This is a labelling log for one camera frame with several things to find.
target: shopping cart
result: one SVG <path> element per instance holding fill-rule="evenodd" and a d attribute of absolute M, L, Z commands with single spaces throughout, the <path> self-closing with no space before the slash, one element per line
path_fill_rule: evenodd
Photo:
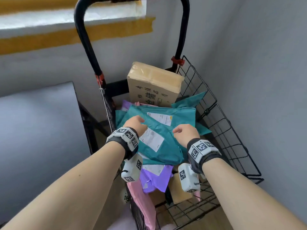
<path fill-rule="evenodd" d="M 113 132 L 116 128 L 116 124 L 115 104 L 112 98 L 128 93 L 128 82 L 127 79 L 125 79 L 113 83 L 106 83 L 84 26 L 84 15 L 86 9 L 90 5 L 102 1 L 116 3 L 136 0 L 79 0 L 75 8 L 75 26 L 85 48 L 87 57 L 95 72 L 106 108 L 107 119 L 109 121 L 110 129 Z M 197 73 L 194 66 L 191 65 L 190 61 L 185 56 L 181 58 L 190 13 L 189 0 L 181 0 L 181 3 L 183 5 L 183 16 L 179 43 L 176 54 L 172 58 L 173 65 L 167 70 L 180 74 L 185 78 L 180 92 L 181 99 L 201 92 L 206 92 L 204 98 L 197 106 L 196 114 L 196 120 L 212 131 L 212 133 L 205 135 L 206 139 L 220 150 L 225 161 L 227 161 L 234 169 L 254 181 L 256 184 L 259 184 L 264 179 L 261 177 L 262 175 L 251 158 L 248 149 L 244 146 L 239 136 L 234 131 L 230 121 L 218 105 L 217 99 L 201 76 Z M 176 205 L 168 205 L 166 201 L 156 205 L 158 228 L 165 224 L 165 218 L 177 226 L 175 229 L 183 228 L 184 226 L 201 219 L 207 213 L 220 206 L 207 180 L 202 180 L 201 182 L 200 202 L 196 199 L 190 199 Z M 138 230 L 145 230 L 146 226 L 144 224 L 144 216 L 133 199 L 131 199 L 130 206 Z"/>

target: yellow stripe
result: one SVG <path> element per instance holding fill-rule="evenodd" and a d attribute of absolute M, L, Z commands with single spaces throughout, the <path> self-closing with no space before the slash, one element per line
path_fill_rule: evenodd
<path fill-rule="evenodd" d="M 23 11 L 55 10 L 74 8 L 78 0 L 0 0 L 0 15 Z M 110 2 L 95 5 L 116 5 Z"/>
<path fill-rule="evenodd" d="M 104 38 L 127 37 L 152 32 L 152 22 L 154 20 L 155 17 L 146 17 L 133 21 L 87 26 L 86 29 L 91 41 Z M 3 38 L 0 39 L 0 55 L 75 43 L 80 43 L 76 29 Z"/>

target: cart handle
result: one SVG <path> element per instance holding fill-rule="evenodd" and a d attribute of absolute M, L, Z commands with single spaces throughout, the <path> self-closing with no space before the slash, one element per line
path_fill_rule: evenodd
<path fill-rule="evenodd" d="M 86 32 L 85 26 L 84 26 L 84 15 L 86 9 L 96 3 L 96 2 L 102 2 L 102 1 L 111 1 L 112 3 L 117 2 L 126 2 L 126 1 L 136 1 L 136 0 L 78 0 L 77 5 L 75 7 L 75 13 L 74 13 L 74 19 L 75 19 L 75 26 L 78 32 L 78 35 L 80 37 L 80 40 L 82 42 L 82 45 L 85 49 L 86 55 L 92 65 L 92 68 L 95 72 L 95 75 L 97 76 L 97 80 L 99 79 L 102 82 L 102 88 L 105 88 L 105 80 L 103 77 L 103 73 L 99 67 L 97 58 L 95 56 L 93 47 L 91 45 L 90 39 L 88 37 L 88 34 Z M 189 0 L 181 0 L 182 6 L 183 6 L 183 15 L 182 15 L 182 21 L 181 21 L 181 29 L 180 29 L 180 36 L 179 36 L 179 43 L 177 47 L 177 51 L 175 54 L 175 60 L 180 60 L 183 46 L 185 44 L 185 37 L 187 33 L 187 27 L 188 27 L 188 21 L 189 21 L 189 15 L 190 15 L 190 2 Z M 173 63 L 172 68 L 168 69 L 172 72 L 176 72 L 177 70 L 177 63 Z"/>

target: black wire mesh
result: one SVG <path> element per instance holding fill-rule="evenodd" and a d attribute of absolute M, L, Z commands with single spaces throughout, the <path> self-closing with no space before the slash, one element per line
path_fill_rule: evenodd
<path fill-rule="evenodd" d="M 196 120 L 212 131 L 212 133 L 206 134 L 205 138 L 220 150 L 223 158 L 234 169 L 256 184 L 259 184 L 263 181 L 263 178 L 261 178 L 261 173 L 251 158 L 248 149 L 244 146 L 230 121 L 217 104 L 217 99 L 208 85 L 200 77 L 190 61 L 185 56 L 183 56 L 183 59 L 186 63 L 184 66 L 180 66 L 177 71 L 177 74 L 185 78 L 181 87 L 181 97 L 186 98 L 201 92 L 206 92 L 204 98 L 196 107 Z M 104 101 L 107 108 L 108 119 L 110 122 L 114 122 L 111 114 L 111 105 L 108 104 L 105 97 Z M 200 178 L 200 183 L 201 196 L 198 197 L 200 201 L 196 197 L 193 197 L 179 204 L 167 205 L 161 203 L 156 206 L 156 229 L 161 229 L 162 226 L 169 223 L 176 225 L 175 230 L 181 229 L 220 207 L 219 201 L 208 181 L 205 178 Z M 131 199 L 130 207 L 137 229 L 146 230 L 144 216 L 133 199 Z"/>

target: forearm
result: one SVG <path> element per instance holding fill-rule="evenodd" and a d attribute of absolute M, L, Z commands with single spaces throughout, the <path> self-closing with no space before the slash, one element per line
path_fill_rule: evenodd
<path fill-rule="evenodd" d="M 124 156 L 119 143 L 107 143 L 44 190 L 4 230 L 92 229 Z"/>
<path fill-rule="evenodd" d="M 307 229 L 296 216 L 220 158 L 202 166 L 234 230 Z"/>

